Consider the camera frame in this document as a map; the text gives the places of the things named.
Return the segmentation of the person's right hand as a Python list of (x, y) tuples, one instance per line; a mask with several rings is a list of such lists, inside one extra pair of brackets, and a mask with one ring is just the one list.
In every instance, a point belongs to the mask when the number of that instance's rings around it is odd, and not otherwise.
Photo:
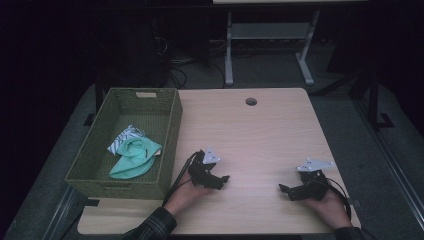
[(352, 227), (351, 220), (345, 211), (344, 204), (339, 196), (333, 191), (328, 190), (320, 201), (306, 199), (302, 200), (301, 203), (311, 208), (320, 219), (332, 229)]

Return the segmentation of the grey metal stand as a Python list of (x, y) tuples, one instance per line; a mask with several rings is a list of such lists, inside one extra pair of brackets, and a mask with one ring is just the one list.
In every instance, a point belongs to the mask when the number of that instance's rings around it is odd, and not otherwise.
[(320, 12), (315, 11), (309, 22), (234, 23), (232, 21), (232, 13), (228, 13), (226, 26), (226, 52), (224, 58), (225, 85), (232, 86), (234, 84), (232, 65), (233, 40), (303, 40), (303, 49), (300, 52), (296, 52), (295, 57), (305, 83), (312, 86), (314, 84), (314, 80), (307, 65), (306, 57), (315, 33), (319, 16)]

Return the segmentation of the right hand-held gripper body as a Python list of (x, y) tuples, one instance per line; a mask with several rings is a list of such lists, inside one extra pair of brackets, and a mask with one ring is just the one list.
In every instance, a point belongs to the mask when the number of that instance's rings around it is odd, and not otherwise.
[(308, 158), (302, 165), (297, 167), (302, 185), (296, 187), (294, 193), (300, 197), (300, 200), (321, 200), (329, 186), (323, 169), (333, 166), (333, 161), (327, 162)]

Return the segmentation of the green woven basket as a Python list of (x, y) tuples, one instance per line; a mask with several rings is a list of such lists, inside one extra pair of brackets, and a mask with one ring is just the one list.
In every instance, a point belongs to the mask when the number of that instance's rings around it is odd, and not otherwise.
[[(174, 88), (112, 88), (107, 93), (65, 181), (93, 198), (165, 198), (172, 182), (183, 108)], [(142, 130), (162, 150), (147, 173), (113, 179), (119, 157), (107, 148), (128, 126)]]

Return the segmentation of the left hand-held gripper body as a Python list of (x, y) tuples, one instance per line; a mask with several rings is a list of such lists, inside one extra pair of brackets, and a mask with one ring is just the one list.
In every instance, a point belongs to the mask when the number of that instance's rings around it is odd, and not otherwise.
[(205, 151), (199, 150), (194, 154), (189, 165), (188, 173), (194, 185), (202, 185), (207, 188), (208, 184), (218, 184), (217, 176), (211, 170), (220, 161), (220, 158), (213, 152), (211, 147)]

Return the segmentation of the grey metal floor rail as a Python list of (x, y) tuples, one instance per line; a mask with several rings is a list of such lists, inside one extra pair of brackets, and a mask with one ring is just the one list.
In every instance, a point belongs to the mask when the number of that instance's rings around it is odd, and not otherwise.
[(60, 199), (42, 240), (65, 240), (82, 215), (85, 197), (68, 186)]
[(389, 149), (389, 146), (381, 135), (380, 130), (375, 127), (368, 119), (367, 110), (364, 104), (355, 101), (353, 105), (355, 106), (358, 114), (360, 115), (374, 142), (378, 146), (378, 149), (383, 155), (386, 167), (396, 182), (396, 185), (403, 195), (410, 211), (412, 212), (420, 228), (424, 231), (424, 202), (419, 199), (419, 195), (397, 162), (395, 154)]

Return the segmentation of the person's left hand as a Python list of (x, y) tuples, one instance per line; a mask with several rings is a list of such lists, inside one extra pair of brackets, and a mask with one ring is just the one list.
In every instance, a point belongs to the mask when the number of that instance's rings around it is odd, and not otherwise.
[(164, 208), (173, 216), (193, 205), (198, 199), (212, 192), (209, 188), (195, 186), (191, 180), (186, 180), (168, 199)]

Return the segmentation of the mint green bib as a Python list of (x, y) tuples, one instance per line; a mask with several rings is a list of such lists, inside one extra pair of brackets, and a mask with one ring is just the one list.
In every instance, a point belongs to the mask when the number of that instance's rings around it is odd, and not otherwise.
[(153, 166), (162, 146), (147, 137), (132, 137), (115, 140), (108, 151), (120, 156), (109, 176), (114, 179), (132, 179), (147, 173)]

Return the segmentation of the striped white cloth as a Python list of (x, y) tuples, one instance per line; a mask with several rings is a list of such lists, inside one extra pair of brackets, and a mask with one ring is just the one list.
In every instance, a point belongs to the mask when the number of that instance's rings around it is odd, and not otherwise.
[(128, 139), (132, 138), (141, 138), (145, 136), (145, 132), (140, 130), (139, 128), (129, 125), (126, 129), (124, 129), (109, 145), (107, 150), (113, 155), (117, 154), (118, 148), (122, 145), (122, 143)]

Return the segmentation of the black post with bracket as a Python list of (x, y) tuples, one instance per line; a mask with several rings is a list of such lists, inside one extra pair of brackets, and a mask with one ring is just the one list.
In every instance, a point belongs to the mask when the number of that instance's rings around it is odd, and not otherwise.
[(386, 113), (378, 110), (379, 81), (377, 73), (372, 74), (369, 86), (368, 121), (372, 128), (379, 131), (381, 128), (393, 128), (394, 124)]
[(100, 107), (101, 107), (102, 102), (103, 102), (104, 91), (103, 91), (102, 80), (101, 80), (100, 75), (98, 75), (95, 79), (94, 90), (95, 90), (95, 112), (90, 113), (86, 117), (86, 120), (84, 122), (84, 126), (91, 126), (93, 124), (94, 119), (95, 119), (98, 111), (100, 110)]

